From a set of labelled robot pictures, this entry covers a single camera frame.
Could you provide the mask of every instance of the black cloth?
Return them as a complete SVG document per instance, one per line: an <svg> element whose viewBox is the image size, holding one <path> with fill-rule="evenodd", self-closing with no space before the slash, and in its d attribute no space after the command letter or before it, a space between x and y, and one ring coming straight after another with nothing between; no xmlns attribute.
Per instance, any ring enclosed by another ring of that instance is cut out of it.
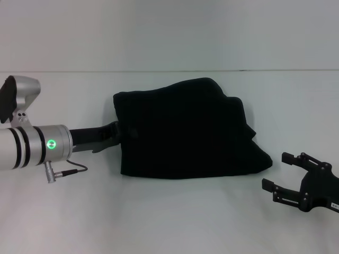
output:
<svg viewBox="0 0 339 254"><path fill-rule="evenodd" d="M252 138L239 98L210 78L114 95L121 173L183 179L258 173L272 160Z"/></svg>

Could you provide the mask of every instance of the green led light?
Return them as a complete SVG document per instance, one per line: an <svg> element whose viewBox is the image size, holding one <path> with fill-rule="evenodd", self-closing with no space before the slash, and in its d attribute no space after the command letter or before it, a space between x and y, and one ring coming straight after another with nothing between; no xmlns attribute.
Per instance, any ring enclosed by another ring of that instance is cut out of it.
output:
<svg viewBox="0 0 339 254"><path fill-rule="evenodd" d="M56 146L57 146L57 143L56 143L53 139L48 140L48 142L47 142L47 147L48 147L49 149L54 149Z"/></svg>

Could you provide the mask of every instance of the white background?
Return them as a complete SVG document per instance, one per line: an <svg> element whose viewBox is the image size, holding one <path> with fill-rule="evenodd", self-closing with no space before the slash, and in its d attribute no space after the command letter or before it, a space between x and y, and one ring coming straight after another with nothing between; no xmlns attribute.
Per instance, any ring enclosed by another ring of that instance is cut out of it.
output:
<svg viewBox="0 0 339 254"><path fill-rule="evenodd" d="M117 92L211 77L242 99L274 166L241 177L131 178L119 174L118 146L75 153L89 171L54 184L43 166L1 171L0 253L337 253L337 213L303 213L261 189L262 178L299 189L305 171L282 164L284 151L328 161L339 176L337 8L330 0L1 0L0 80L39 79L34 125L102 126L117 119Z"/></svg>

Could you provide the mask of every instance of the black ring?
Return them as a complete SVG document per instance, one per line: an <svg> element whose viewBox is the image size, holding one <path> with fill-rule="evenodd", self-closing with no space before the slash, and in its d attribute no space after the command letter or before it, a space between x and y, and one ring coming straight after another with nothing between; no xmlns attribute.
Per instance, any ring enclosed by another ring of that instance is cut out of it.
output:
<svg viewBox="0 0 339 254"><path fill-rule="evenodd" d="M39 127L33 126L33 128L38 132L40 140L41 140L41 158L40 161L37 165L40 165L44 162L45 158L46 158L46 145L45 145L45 139L43 136L43 133L41 131L41 129Z"/></svg>
<svg viewBox="0 0 339 254"><path fill-rule="evenodd" d="M30 141L28 139L27 133L25 132L25 130L22 127L18 127L17 129L21 132L23 140L25 141L26 157L25 157L25 162L22 165L22 168L24 168L28 165L28 163L30 162L30 159L31 159Z"/></svg>
<svg viewBox="0 0 339 254"><path fill-rule="evenodd" d="M22 154L21 143L20 143L19 135L17 134L17 132L13 128L9 128L9 130L13 134L15 143L16 143L16 162L13 168L15 169L20 165L20 161L21 161L21 154Z"/></svg>

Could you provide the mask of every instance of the black cable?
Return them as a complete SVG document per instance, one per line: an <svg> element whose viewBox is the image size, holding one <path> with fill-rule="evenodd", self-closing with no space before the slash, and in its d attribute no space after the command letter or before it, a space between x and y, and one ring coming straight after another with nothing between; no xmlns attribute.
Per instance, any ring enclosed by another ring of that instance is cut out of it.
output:
<svg viewBox="0 0 339 254"><path fill-rule="evenodd" d="M69 161L69 160L66 160L68 163L72 164L72 165L75 165L75 166L78 166L78 167L82 167L84 169L78 169L78 172L85 172L88 170L88 168L84 165L81 165L81 164L78 164L78 163L75 163L75 162L72 162L72 161Z"/></svg>

